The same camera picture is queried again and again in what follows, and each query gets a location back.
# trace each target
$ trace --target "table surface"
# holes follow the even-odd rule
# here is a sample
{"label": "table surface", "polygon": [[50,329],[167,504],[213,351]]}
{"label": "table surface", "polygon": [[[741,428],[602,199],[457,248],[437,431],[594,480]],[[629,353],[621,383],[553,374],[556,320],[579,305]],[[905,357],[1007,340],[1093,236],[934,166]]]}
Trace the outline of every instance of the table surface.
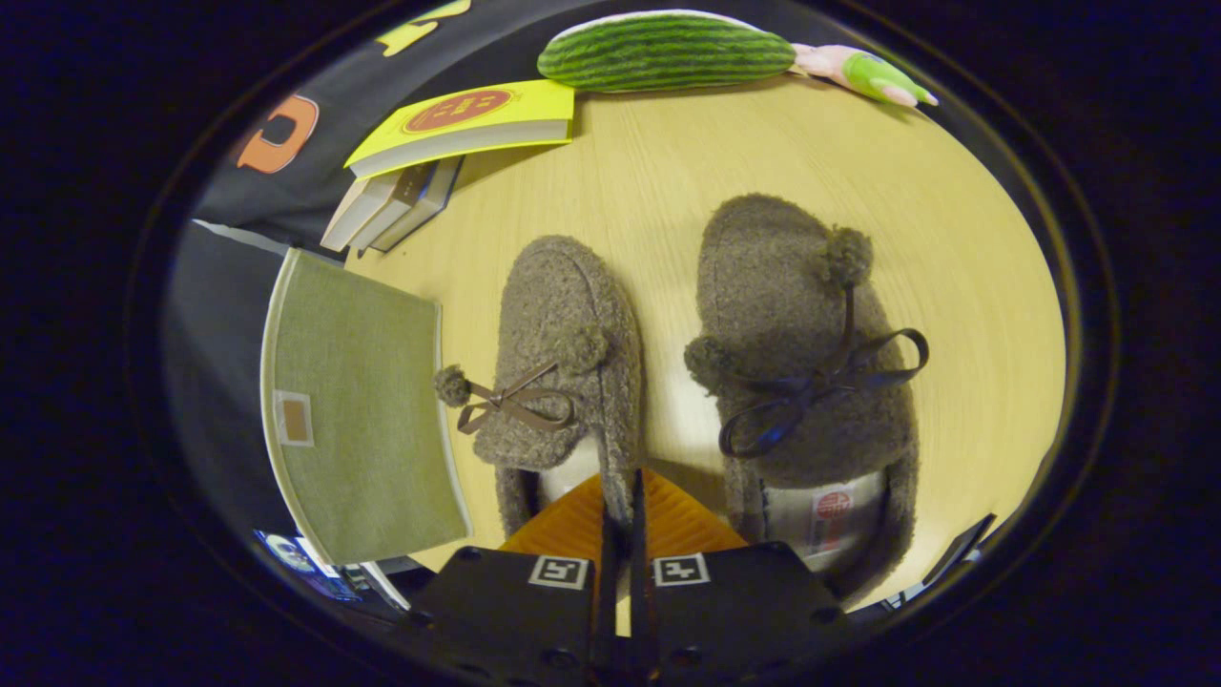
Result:
{"label": "table surface", "polygon": [[[1050,271],[1017,206],[945,129],[821,81],[662,94],[580,94],[574,140],[469,155],[449,206],[391,253],[347,267],[442,305],[442,355],[495,373],[499,295],[535,237],[590,245],[628,290],[645,351],[646,465],[724,514],[719,423],[683,364],[700,332],[702,231],[725,199],[788,198],[872,236],[893,326],[932,361],[912,383],[921,436],[916,536],[863,604],[921,581],[955,536],[1010,516],[1059,423],[1065,333]],[[906,353],[915,359],[913,353]],[[457,411],[449,412],[449,427]],[[413,554],[440,569],[503,543],[492,467],[451,431],[474,537]]]}

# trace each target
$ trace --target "red circular logo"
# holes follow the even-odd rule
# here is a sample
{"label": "red circular logo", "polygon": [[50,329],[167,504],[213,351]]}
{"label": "red circular logo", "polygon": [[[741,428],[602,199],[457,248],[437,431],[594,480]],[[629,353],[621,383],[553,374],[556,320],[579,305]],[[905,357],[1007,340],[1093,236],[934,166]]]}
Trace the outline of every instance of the red circular logo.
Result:
{"label": "red circular logo", "polygon": [[499,110],[510,98],[513,98],[513,93],[499,88],[473,90],[446,98],[407,120],[403,124],[403,132],[420,133],[469,121]]}
{"label": "red circular logo", "polygon": [[852,508],[852,498],[842,492],[832,492],[818,499],[818,517],[835,520]]}

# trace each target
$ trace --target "green book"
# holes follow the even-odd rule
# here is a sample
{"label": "green book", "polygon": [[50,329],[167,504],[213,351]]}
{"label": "green book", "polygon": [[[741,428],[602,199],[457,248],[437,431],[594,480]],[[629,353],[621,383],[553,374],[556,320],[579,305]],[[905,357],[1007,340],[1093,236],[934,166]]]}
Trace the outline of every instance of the green book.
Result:
{"label": "green book", "polygon": [[291,249],[263,338],[264,434],[297,528],[328,565],[471,534],[444,414],[436,303]]}

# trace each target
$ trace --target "cucumber plush toy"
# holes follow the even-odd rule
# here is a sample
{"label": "cucumber plush toy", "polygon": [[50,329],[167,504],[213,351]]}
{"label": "cucumber plush toy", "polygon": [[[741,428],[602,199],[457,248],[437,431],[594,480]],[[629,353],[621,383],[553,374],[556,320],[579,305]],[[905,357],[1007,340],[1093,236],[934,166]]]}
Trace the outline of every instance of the cucumber plush toy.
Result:
{"label": "cucumber plush toy", "polygon": [[695,10],[602,17],[551,39],[542,76],[601,93],[731,85],[783,73],[797,54],[753,26]]}
{"label": "cucumber plush toy", "polygon": [[883,103],[937,98],[882,57],[846,45],[790,44],[746,22],[695,10],[612,15],[551,39],[538,72],[601,93],[733,85],[789,70],[829,78]]}

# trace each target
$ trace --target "shoelace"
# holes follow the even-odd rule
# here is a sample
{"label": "shoelace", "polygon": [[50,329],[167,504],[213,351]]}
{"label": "shoelace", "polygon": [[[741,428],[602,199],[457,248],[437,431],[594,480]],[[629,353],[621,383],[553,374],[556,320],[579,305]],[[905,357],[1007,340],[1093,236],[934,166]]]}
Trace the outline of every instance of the shoelace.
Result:
{"label": "shoelace", "polygon": [[[784,442],[801,423],[806,411],[818,401],[842,392],[885,389],[905,384],[928,364],[928,339],[915,328],[900,328],[852,347],[853,295],[852,287],[844,289],[844,333],[839,347],[805,377],[753,379],[729,373],[729,379],[763,400],[739,411],[720,430],[720,453],[735,459],[762,456]],[[862,369],[878,355],[886,343],[907,337],[919,353],[919,364],[911,370],[866,373]],[[755,437],[741,437],[745,427],[762,427]]]}
{"label": "shoelace", "polygon": [[[496,392],[470,382],[470,393],[480,399],[486,399],[486,401],[482,404],[469,404],[463,408],[462,415],[458,416],[458,432],[462,432],[463,434],[474,434],[479,432],[479,428],[484,427],[484,423],[487,422],[487,419],[492,414],[497,412],[508,414],[509,417],[542,432],[558,432],[568,427],[568,425],[573,422],[573,415],[575,412],[571,397],[554,389],[524,389],[524,387],[556,370],[559,364],[556,362],[543,364],[521,376],[521,378],[513,384]],[[564,400],[567,410],[563,417],[552,420],[521,405],[524,401],[548,398]],[[475,411],[484,412],[479,417],[471,420],[470,416],[474,415]]]}

